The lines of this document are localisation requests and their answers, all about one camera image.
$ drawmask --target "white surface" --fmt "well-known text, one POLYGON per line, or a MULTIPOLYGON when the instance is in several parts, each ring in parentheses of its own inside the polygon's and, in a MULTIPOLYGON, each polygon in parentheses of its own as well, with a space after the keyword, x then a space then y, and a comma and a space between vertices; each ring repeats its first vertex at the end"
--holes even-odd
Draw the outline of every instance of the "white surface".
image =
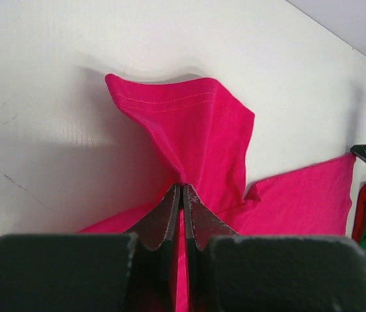
MULTIPOLYGON (((109 72, 219 79, 257 116, 249 181, 366 143, 366 58, 285 1, 1 0, 0 235, 77 231, 153 198, 163 169, 109 72)), ((354 176, 353 200, 366 165, 354 176)))
POLYGON ((366 55, 366 0, 288 0, 366 55))

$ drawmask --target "red cloth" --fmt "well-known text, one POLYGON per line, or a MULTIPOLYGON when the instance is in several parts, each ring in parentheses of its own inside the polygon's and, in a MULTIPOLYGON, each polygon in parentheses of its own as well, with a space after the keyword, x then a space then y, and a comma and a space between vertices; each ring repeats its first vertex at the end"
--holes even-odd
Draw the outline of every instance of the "red cloth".
MULTIPOLYGON (((354 156, 345 155, 257 182, 245 199, 250 112, 218 81, 140 84, 106 76, 118 108, 150 134, 170 180, 157 201, 83 232, 120 233, 153 209, 172 183, 191 183, 203 202, 244 235, 343 235, 354 156)), ((185 246, 180 224, 177 310, 187 310, 185 246)))
POLYGON ((365 231, 366 226, 366 183, 359 191, 358 205, 356 207, 356 215, 354 217, 354 226, 352 238, 360 244, 360 240, 365 231))

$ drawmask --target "folded red cloth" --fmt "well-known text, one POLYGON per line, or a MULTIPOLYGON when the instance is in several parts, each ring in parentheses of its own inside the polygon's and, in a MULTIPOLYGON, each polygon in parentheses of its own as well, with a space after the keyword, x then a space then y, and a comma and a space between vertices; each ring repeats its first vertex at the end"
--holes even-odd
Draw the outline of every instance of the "folded red cloth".
POLYGON ((366 226, 366 183, 359 191, 358 205, 354 217, 352 238, 360 244, 366 226))
MULTIPOLYGON (((193 184, 204 204, 244 235, 343 235, 354 156, 257 182, 243 198, 245 155, 255 115, 217 80, 141 84, 106 76, 118 108, 150 134, 168 170, 157 201, 83 232, 120 233, 153 209, 172 183, 193 184)), ((180 224, 177 310, 187 310, 184 229, 180 224)))

